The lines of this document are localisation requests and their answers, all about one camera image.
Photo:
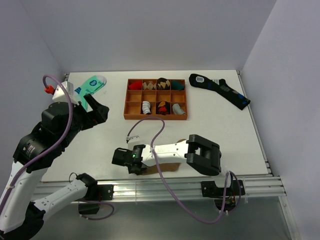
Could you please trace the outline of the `tan brown ribbed sock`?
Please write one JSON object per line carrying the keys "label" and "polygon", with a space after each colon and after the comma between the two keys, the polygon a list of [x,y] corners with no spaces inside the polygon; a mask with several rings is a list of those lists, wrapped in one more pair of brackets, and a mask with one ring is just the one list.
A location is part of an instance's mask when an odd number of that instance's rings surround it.
{"label": "tan brown ribbed sock", "polygon": [[162,172],[176,172],[184,159],[183,153],[179,152],[178,143],[157,145],[153,147],[146,145],[141,154],[142,166],[146,167],[146,169],[141,175],[147,176],[157,174],[159,172],[154,152],[157,157],[159,168]]}

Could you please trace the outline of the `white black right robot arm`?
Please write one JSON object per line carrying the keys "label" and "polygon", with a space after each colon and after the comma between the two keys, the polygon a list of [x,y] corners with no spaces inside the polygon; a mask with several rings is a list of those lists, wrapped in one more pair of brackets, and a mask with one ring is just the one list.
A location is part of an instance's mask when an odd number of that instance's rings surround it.
{"label": "white black right robot arm", "polygon": [[177,173],[182,164],[187,164],[202,176],[214,177],[201,182],[202,196],[228,198],[245,195],[242,180],[237,180],[222,168],[220,146],[202,136],[191,134],[177,143],[151,146],[127,138],[128,148],[118,147],[111,163],[125,167],[131,175],[155,176],[162,172]]}

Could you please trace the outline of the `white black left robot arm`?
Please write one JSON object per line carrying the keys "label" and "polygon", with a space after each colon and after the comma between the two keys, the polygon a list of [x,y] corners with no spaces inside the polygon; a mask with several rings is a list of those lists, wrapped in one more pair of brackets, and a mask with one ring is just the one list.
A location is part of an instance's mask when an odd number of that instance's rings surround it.
{"label": "white black left robot arm", "polygon": [[97,181],[82,173],[66,187],[42,199],[32,200],[43,175],[75,136],[108,119],[107,106],[90,94],[84,99],[91,111],[86,111],[80,103],[52,103],[42,112],[41,121],[31,133],[20,140],[13,154],[10,178],[0,198],[2,240],[29,240],[52,215],[71,202],[100,199]]}

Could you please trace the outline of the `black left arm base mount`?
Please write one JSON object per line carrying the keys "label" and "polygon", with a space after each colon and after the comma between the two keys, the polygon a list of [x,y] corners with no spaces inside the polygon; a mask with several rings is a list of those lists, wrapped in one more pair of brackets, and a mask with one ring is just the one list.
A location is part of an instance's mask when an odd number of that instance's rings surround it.
{"label": "black left arm base mount", "polygon": [[[96,187],[89,189],[88,193],[81,200],[85,201],[110,201],[113,199],[114,186],[112,184],[98,184]],[[96,215],[102,206],[98,203],[79,203],[78,213],[80,215]]]}

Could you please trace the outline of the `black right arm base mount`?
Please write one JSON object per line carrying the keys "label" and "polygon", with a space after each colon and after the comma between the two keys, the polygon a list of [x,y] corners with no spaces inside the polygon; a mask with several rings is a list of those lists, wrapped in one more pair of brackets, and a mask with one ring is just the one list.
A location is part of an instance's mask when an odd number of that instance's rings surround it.
{"label": "black right arm base mount", "polygon": [[[201,191],[204,198],[213,198],[214,204],[220,211],[222,209],[224,188],[218,187],[215,181],[202,181]],[[230,186],[226,188],[226,200],[224,205],[224,212],[232,211],[237,206],[236,197],[244,196],[246,194],[245,187],[242,180],[233,179]]]}

